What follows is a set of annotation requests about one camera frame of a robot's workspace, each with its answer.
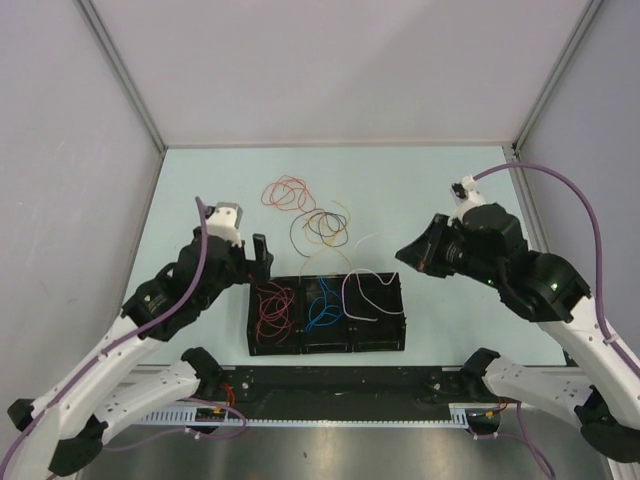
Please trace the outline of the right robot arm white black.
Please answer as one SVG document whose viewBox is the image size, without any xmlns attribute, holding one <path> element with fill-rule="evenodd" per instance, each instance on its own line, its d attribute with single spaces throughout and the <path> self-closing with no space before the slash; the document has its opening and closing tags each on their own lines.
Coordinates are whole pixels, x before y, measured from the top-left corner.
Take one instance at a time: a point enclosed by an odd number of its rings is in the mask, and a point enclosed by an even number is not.
<svg viewBox="0 0 640 480">
<path fill-rule="evenodd" d="M 524 402 L 577 428 L 598 453 L 638 462 L 638 378 L 605 340 L 583 277 L 562 257 L 530 249 L 514 215 L 497 203 L 459 217 L 437 214 L 395 257 L 431 277 L 458 274 L 495 289 L 504 306 L 554 338 L 586 377 L 562 382 L 480 348 L 462 367 L 469 399 L 493 394 Z"/>
</svg>

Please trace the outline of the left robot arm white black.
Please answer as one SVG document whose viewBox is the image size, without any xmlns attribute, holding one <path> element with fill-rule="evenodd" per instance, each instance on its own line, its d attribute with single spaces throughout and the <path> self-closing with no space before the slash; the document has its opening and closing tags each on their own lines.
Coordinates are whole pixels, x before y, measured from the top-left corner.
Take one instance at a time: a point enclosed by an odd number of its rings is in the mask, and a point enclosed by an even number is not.
<svg viewBox="0 0 640 480">
<path fill-rule="evenodd" d="M 8 415 L 19 430 L 1 463 L 9 479 L 51 479 L 74 474 L 139 417 L 183 398 L 207 400 L 221 387 L 213 357 L 186 352 L 168 371 L 130 388 L 121 381 L 149 354 L 195 322 L 234 285 L 266 283 L 273 256 L 262 234 L 255 259 L 245 255 L 235 224 L 204 220 L 176 261 L 141 284 L 110 329 L 80 363 L 46 394 L 18 399 Z"/>
</svg>

